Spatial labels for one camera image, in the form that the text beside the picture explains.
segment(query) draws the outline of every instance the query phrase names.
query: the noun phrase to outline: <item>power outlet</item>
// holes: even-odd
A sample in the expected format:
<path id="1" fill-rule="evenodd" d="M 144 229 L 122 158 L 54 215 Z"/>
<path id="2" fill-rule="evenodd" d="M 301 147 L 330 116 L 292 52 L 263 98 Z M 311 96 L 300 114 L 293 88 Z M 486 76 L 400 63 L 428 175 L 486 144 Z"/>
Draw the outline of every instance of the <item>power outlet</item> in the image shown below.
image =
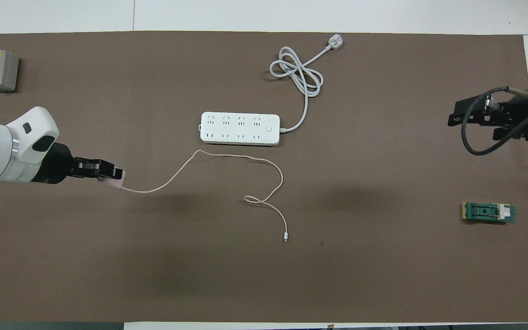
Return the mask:
<path id="1" fill-rule="evenodd" d="M 262 113 L 204 112 L 199 125 L 201 140 L 212 144 L 276 146 L 281 119 Z"/>

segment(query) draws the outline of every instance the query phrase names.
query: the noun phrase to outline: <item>gray switch box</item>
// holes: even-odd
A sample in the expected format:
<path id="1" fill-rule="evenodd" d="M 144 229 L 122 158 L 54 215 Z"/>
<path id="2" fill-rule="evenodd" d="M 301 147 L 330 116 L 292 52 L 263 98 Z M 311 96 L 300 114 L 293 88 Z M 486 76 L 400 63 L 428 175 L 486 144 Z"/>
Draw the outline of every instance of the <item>gray switch box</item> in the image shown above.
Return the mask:
<path id="1" fill-rule="evenodd" d="M 0 92 L 15 90 L 19 59 L 6 50 L 0 50 Z"/>

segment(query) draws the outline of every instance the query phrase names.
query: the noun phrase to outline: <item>charging cable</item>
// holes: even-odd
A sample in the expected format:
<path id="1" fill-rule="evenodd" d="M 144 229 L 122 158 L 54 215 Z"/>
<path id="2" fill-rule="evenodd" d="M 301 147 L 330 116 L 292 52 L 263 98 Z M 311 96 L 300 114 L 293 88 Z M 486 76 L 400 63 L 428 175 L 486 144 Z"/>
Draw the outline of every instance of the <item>charging cable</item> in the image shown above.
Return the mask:
<path id="1" fill-rule="evenodd" d="M 320 58 L 320 56 L 325 54 L 325 52 L 329 50 L 336 50 L 337 48 L 341 47 L 341 45 L 343 44 L 343 39 L 340 35 L 335 34 L 331 36 L 331 38 L 329 38 L 329 41 L 327 43 L 328 45 L 324 48 L 324 50 L 322 50 L 319 54 L 315 55 L 315 57 L 305 63 L 301 62 L 299 56 L 297 56 L 296 52 L 291 47 L 284 46 L 280 49 L 280 52 L 278 53 L 278 59 L 270 64 L 270 73 L 274 77 L 291 77 L 291 79 L 295 83 L 295 86 L 297 86 L 300 92 L 304 95 L 304 109 L 302 110 L 302 117 L 300 121 L 289 129 L 280 128 L 281 133 L 286 133 L 295 130 L 303 123 L 304 118 L 307 115 L 308 99 L 317 96 L 319 94 L 319 91 L 321 90 L 321 86 L 323 85 L 323 76 L 321 75 L 321 73 L 317 70 L 309 69 L 307 65 L 311 64 L 314 60 Z M 284 73 L 274 72 L 273 68 L 275 65 L 278 65 Z M 313 81 L 313 83 L 308 83 L 305 80 L 305 76 L 309 77 L 310 80 Z"/>
<path id="2" fill-rule="evenodd" d="M 287 242 L 289 240 L 289 229 L 286 225 L 286 219 L 285 219 L 285 216 L 282 214 L 282 212 L 280 211 L 280 209 L 277 209 L 274 205 L 268 203 L 267 201 L 270 199 L 270 197 L 272 197 L 272 195 L 277 191 L 279 190 L 279 188 L 282 186 L 282 183 L 284 182 L 284 176 L 282 175 L 282 171 L 281 171 L 281 168 L 278 167 L 278 165 L 276 165 L 275 163 L 273 163 L 272 161 L 268 160 L 268 159 L 264 159 L 264 158 L 255 158 L 255 157 L 251 157 L 251 156 L 245 156 L 245 155 L 240 155 L 240 154 L 214 154 L 214 153 L 208 153 L 208 152 L 204 152 L 203 150 L 199 149 L 197 150 L 196 152 L 194 152 L 191 156 L 191 158 L 187 159 L 187 161 L 185 161 L 185 163 L 180 167 L 180 169 L 178 169 L 178 171 L 176 171 L 176 173 L 174 173 L 174 175 L 172 176 L 172 178 L 170 178 L 170 180 L 168 180 L 165 184 L 163 184 L 162 186 L 159 186 L 158 188 L 155 188 L 155 189 L 152 189 L 152 190 L 133 190 L 133 189 L 130 189 L 130 188 L 125 188 L 125 187 L 122 187 L 122 186 L 119 186 L 119 188 L 123 189 L 123 190 L 127 190 L 128 192 L 132 192 L 132 193 L 138 193 L 138 194 L 149 194 L 149 193 L 153 193 L 153 192 L 157 192 L 158 190 L 168 186 L 168 184 L 170 182 L 172 182 L 172 180 L 174 180 L 174 178 L 178 175 L 178 173 L 180 173 L 182 171 L 182 169 L 185 168 L 185 166 L 195 157 L 197 156 L 198 153 L 204 153 L 204 154 L 207 154 L 209 156 L 216 156 L 216 157 L 240 157 L 240 158 L 248 158 L 248 159 L 252 159 L 252 160 L 255 160 L 255 161 L 263 161 L 265 163 L 268 163 L 272 166 L 274 166 L 277 170 L 278 170 L 278 173 L 280 174 L 280 183 L 278 184 L 278 186 L 276 186 L 276 188 L 274 188 L 270 194 L 268 194 L 268 196 L 266 198 L 264 198 L 263 200 L 260 200 L 254 196 L 250 196 L 250 195 L 245 195 L 243 196 L 243 200 L 247 201 L 248 203 L 252 203 L 252 204 L 264 204 L 264 205 L 267 205 L 268 207 L 274 209 L 274 211 L 278 212 L 278 214 L 280 215 L 280 217 L 282 218 L 282 221 L 285 223 L 285 235 L 284 235 L 284 239 L 285 239 L 285 242 Z"/>

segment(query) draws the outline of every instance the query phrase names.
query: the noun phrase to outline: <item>black button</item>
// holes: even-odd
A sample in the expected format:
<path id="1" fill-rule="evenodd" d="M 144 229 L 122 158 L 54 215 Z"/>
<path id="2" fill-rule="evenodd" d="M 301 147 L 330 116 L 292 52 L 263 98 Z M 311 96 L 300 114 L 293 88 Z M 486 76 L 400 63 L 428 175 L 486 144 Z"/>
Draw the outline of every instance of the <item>black button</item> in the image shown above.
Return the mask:
<path id="1" fill-rule="evenodd" d="M 32 128 L 31 128 L 31 126 L 30 126 L 30 123 L 24 123 L 24 124 L 22 125 L 22 127 L 23 127 L 23 130 L 26 132 L 26 134 L 28 134 L 28 133 L 30 133 L 30 132 L 32 131 Z"/>
<path id="2" fill-rule="evenodd" d="M 38 141 L 32 144 L 32 149 L 36 150 L 37 152 L 45 152 L 48 150 L 48 148 L 50 148 L 53 142 L 54 137 L 50 135 L 44 135 Z"/>

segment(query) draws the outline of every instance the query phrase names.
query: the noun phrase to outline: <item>cable connector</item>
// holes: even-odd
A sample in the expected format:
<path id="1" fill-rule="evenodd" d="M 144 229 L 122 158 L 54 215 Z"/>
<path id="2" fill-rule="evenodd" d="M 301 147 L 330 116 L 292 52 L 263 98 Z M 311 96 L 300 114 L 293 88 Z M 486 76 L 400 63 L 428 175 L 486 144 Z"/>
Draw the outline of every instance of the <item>cable connector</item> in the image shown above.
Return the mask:
<path id="1" fill-rule="evenodd" d="M 337 48 L 341 47 L 343 44 L 343 38 L 341 35 L 334 34 L 329 38 L 329 41 L 327 42 L 329 46 L 331 46 L 332 49 L 336 50 Z"/>

